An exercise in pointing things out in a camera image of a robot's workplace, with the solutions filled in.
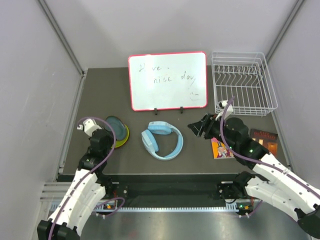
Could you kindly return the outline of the lime green plate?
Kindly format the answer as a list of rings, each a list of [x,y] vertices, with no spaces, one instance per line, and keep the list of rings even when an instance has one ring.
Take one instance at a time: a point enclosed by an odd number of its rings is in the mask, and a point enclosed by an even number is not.
[[[126,124],[111,124],[112,129],[114,130],[116,142],[115,148],[120,148],[123,146],[129,139],[130,131]]]

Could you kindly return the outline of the dark green plate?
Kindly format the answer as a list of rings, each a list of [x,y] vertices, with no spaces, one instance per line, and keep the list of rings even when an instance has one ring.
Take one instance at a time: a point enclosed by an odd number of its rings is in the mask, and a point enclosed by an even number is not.
[[[125,124],[116,116],[110,115],[105,121],[112,127],[115,132],[116,140],[122,141],[127,136],[127,130]]]

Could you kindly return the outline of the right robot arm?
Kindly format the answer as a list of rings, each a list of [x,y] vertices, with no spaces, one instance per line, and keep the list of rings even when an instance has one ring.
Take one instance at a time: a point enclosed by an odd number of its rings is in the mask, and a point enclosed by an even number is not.
[[[215,138],[225,144],[235,159],[256,174],[243,172],[234,180],[239,198],[260,199],[286,213],[308,235],[320,237],[320,190],[284,166],[266,147],[250,138],[244,122],[232,117],[206,114],[187,126],[197,137]]]

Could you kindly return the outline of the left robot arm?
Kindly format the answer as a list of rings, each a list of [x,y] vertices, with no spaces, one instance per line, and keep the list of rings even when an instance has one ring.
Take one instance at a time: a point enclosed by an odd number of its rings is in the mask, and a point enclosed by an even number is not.
[[[114,130],[97,129],[89,138],[90,145],[80,159],[70,187],[47,220],[36,228],[39,240],[79,240],[92,211],[102,198],[109,198],[114,187],[99,176],[115,150]]]

